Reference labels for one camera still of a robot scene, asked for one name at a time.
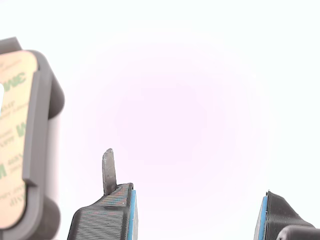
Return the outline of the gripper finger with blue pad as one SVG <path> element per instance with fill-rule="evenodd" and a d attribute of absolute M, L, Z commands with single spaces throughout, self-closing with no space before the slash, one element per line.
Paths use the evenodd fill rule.
<path fill-rule="evenodd" d="M 290 204 L 271 191 L 263 197 L 254 240 L 316 240 L 316 228 L 303 220 Z"/>

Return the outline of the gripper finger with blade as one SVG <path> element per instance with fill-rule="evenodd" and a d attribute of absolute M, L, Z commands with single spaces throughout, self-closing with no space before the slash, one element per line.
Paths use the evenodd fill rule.
<path fill-rule="evenodd" d="M 73 215 L 68 240 L 137 240 L 137 193 L 132 183 L 117 184 L 114 152 L 102 157 L 103 196 Z"/>

